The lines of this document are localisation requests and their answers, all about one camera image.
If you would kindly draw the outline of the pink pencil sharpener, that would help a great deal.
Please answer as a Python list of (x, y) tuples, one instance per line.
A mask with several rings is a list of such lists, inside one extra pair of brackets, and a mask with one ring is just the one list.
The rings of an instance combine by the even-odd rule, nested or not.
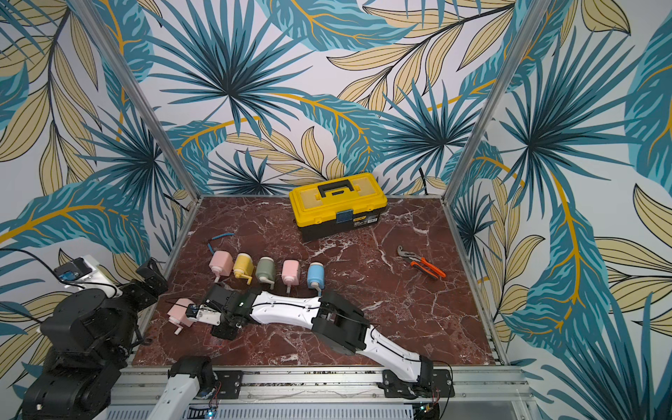
[(169, 322), (177, 327), (175, 335), (179, 335), (185, 328), (194, 324), (194, 321), (187, 317), (187, 309), (193, 304), (194, 301), (191, 299), (178, 299), (168, 311)]
[(283, 262), (281, 278), (286, 287), (286, 293), (290, 294), (292, 287), (300, 283), (300, 262), (299, 260), (289, 259)]
[(217, 250), (213, 254), (209, 268), (215, 276), (215, 283), (219, 282), (222, 278), (228, 278), (234, 267), (234, 259), (232, 255), (224, 250)]

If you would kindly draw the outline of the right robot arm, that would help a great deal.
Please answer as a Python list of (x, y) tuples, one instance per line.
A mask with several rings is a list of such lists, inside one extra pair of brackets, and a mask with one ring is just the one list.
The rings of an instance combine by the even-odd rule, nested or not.
[(337, 353), (363, 355), (383, 366), (379, 388), (388, 398), (416, 399), (436, 392), (431, 359), (385, 337), (361, 309), (330, 290), (296, 298), (260, 289), (236, 292), (217, 283), (188, 318), (210, 325), (211, 334), (226, 341), (251, 324), (303, 327)]

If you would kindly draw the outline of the blue pencil sharpener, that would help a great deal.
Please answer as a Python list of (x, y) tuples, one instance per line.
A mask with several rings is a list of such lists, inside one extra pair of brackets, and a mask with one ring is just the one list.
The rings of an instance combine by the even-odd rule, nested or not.
[(307, 271), (307, 286), (315, 290), (320, 297), (325, 289), (325, 282), (325, 266), (321, 262), (312, 262)]

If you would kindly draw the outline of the pink pencil sharpener front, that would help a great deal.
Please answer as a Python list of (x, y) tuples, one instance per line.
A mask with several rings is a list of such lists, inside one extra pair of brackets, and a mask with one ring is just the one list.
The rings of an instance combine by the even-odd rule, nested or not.
[(232, 255), (224, 250), (217, 250), (213, 254), (209, 268), (215, 276), (215, 283), (219, 282), (222, 278), (228, 278), (234, 267), (234, 259)]

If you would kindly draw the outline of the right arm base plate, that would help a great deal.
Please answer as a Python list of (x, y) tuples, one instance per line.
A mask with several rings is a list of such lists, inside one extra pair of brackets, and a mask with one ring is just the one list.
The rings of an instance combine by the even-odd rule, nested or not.
[(432, 370), (430, 374), (422, 374), (418, 381), (402, 381), (391, 370), (383, 371), (383, 379), (378, 383), (386, 398), (449, 398), (455, 396), (453, 374), (448, 369)]

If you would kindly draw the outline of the pink pencil sharpener back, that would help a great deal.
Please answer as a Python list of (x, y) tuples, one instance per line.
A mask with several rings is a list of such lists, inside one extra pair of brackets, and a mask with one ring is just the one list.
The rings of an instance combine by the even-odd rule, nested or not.
[(300, 283), (300, 262), (299, 260), (289, 259), (283, 262), (281, 278), (286, 287), (286, 293), (290, 294), (292, 287)]

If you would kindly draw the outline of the green pencil sharpener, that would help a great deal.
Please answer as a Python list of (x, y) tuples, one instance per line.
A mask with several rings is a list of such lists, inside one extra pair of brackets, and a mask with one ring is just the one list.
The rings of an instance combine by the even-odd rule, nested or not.
[(259, 283), (269, 285), (269, 288), (273, 290), (277, 277), (275, 260), (271, 257), (261, 257), (255, 269), (255, 275)]

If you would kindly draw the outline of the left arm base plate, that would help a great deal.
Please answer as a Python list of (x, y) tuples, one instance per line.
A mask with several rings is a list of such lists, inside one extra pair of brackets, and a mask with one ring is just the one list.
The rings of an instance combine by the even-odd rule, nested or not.
[(243, 385), (243, 371), (215, 370), (215, 393), (213, 400), (237, 400)]

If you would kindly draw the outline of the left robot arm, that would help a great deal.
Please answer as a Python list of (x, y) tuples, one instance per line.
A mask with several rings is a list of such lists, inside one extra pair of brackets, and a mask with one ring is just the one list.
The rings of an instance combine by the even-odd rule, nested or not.
[(54, 273), (79, 290), (40, 325), (52, 346), (17, 417), (96, 419), (110, 406), (112, 389), (131, 351), (146, 342), (138, 314), (157, 303), (168, 284), (153, 258), (138, 267), (137, 280), (121, 286), (84, 257), (62, 264)]

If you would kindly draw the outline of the yellow pencil sharpener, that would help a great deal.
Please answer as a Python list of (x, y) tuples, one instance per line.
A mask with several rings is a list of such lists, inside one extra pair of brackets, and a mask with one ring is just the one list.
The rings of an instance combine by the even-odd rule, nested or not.
[(252, 257), (247, 253), (239, 253), (234, 262), (233, 274), (235, 278), (245, 279), (251, 285), (255, 266)]

